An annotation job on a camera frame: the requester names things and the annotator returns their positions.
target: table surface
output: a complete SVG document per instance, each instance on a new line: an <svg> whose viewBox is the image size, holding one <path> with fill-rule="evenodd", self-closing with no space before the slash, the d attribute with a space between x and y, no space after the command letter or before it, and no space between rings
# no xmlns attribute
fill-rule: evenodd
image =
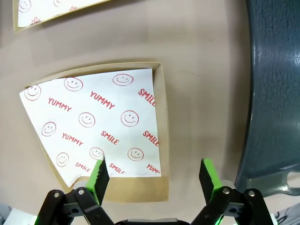
<svg viewBox="0 0 300 225"><path fill-rule="evenodd" d="M47 192L60 188L18 93L59 71L118 60L163 65L171 177L169 202L105 202L112 219L191 221L205 205L203 157L222 179L235 180L250 85L244 1L112 0L16 34L12 18L12 2L0 1L0 202L37 214ZM300 199L266 201L274 212Z"/></svg>

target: green gripper pad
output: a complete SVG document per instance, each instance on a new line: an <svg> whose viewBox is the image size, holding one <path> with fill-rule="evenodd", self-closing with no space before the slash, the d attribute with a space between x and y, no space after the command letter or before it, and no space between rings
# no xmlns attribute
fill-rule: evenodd
<svg viewBox="0 0 300 225"><path fill-rule="evenodd" d="M206 204L208 204L213 197L214 191L222 187L222 183L217 175L212 160L208 158L203 158L201 160L199 180Z"/></svg>
<svg viewBox="0 0 300 225"><path fill-rule="evenodd" d="M109 176L106 168L105 158L98 160L86 184L86 188L94 195L97 203L102 204Z"/></svg>

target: paper sheet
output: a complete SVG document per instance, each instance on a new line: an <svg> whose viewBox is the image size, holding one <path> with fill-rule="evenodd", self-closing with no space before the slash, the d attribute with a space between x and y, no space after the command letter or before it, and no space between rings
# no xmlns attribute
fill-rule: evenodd
<svg viewBox="0 0 300 225"><path fill-rule="evenodd" d="M27 27L103 1L105 0L19 0L18 27Z"/></svg>
<svg viewBox="0 0 300 225"><path fill-rule="evenodd" d="M152 69L61 78L20 93L47 154L70 187L105 155L112 177L159 177Z"/></svg>

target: smiley face print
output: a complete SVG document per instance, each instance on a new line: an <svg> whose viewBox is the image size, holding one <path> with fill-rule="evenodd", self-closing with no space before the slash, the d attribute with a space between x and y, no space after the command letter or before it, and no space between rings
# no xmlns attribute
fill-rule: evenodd
<svg viewBox="0 0 300 225"><path fill-rule="evenodd" d="M31 1L30 0L19 0L19 11L21 13L26 13L31 8Z"/></svg>
<svg viewBox="0 0 300 225"><path fill-rule="evenodd" d="M95 117L89 112L83 112L79 115L79 123L83 125L85 128L91 128L95 125L96 120Z"/></svg>
<svg viewBox="0 0 300 225"><path fill-rule="evenodd" d="M83 82L75 77L66 78L64 85L69 91L79 91L83 88Z"/></svg>
<svg viewBox="0 0 300 225"><path fill-rule="evenodd" d="M53 4L54 4L56 7L61 6L62 3L63 3L63 0L53 0Z"/></svg>
<svg viewBox="0 0 300 225"><path fill-rule="evenodd" d="M29 101L37 100L41 93L42 90L38 85L33 85L24 91L25 98L27 98Z"/></svg>
<svg viewBox="0 0 300 225"><path fill-rule="evenodd" d="M100 148L94 147L90 149L90 156L96 160L103 160L104 152Z"/></svg>
<svg viewBox="0 0 300 225"><path fill-rule="evenodd" d="M46 123L42 128L42 135L45 137L49 137L54 134L56 131L56 125L53 122Z"/></svg>
<svg viewBox="0 0 300 225"><path fill-rule="evenodd" d="M138 148L132 148L127 153L128 158L132 161L138 162L144 158L144 153Z"/></svg>
<svg viewBox="0 0 300 225"><path fill-rule="evenodd" d="M56 157L56 164L59 167L64 167L69 161L69 155L65 152L62 152L60 154L58 154L58 156Z"/></svg>
<svg viewBox="0 0 300 225"><path fill-rule="evenodd" d="M139 115L132 110L127 110L121 115L121 122L126 127L133 127L139 122Z"/></svg>
<svg viewBox="0 0 300 225"><path fill-rule="evenodd" d="M128 74L118 74L112 79L118 86L127 86L133 82L133 77Z"/></svg>

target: cardboard tray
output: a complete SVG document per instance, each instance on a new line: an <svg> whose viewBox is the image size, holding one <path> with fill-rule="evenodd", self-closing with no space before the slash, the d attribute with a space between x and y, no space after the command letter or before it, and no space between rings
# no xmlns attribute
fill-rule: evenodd
<svg viewBox="0 0 300 225"><path fill-rule="evenodd" d="M81 7L81 8L78 8L78 9L75 9L73 11L70 11L70 12L66 12L66 13L63 13L63 14L59 14L57 16L54 16L48 20L44 20L44 21L41 21L41 22L38 22L38 23L35 23L35 24L32 24L32 25L29 25L27 27L18 27L18 8L19 8L19 0L13 0L13 23L14 23L14 32L18 32L20 30L23 30L23 29L27 29L29 27L33 27L33 26L36 26L38 24L41 24L41 23L44 23L44 22L47 22L49 20L52 20L52 19L55 19L57 17L60 17L62 15L65 15L65 14L69 14L69 13L72 13L72 12L75 12L77 10L80 10L80 9L83 9L83 8L87 8L87 7L90 7L90 6L94 6L94 5L97 5L97 4L100 4L100 3L103 3L103 2L106 2L106 1L110 1L110 0L102 0L101 2L98 2L98 3L95 3L95 4L91 4L91 5L88 5L88 6L85 6L85 7Z"/></svg>
<svg viewBox="0 0 300 225"><path fill-rule="evenodd" d="M167 103L165 94L165 81L163 69L160 63L157 62L128 62L128 63L113 63L82 67L57 73L41 80L38 80L31 85L43 83L58 78L82 76L96 73L114 72L131 69L152 68L153 71L153 88L155 97L155 109L157 119L157 132L159 140L159 155L161 164L161 177L142 177L142 178L110 178L104 200L112 202L162 202L168 201L169 197L169 127ZM64 192L69 192L68 188L48 157L44 147L45 156L59 180ZM76 182L87 180L87 177L80 177Z"/></svg>

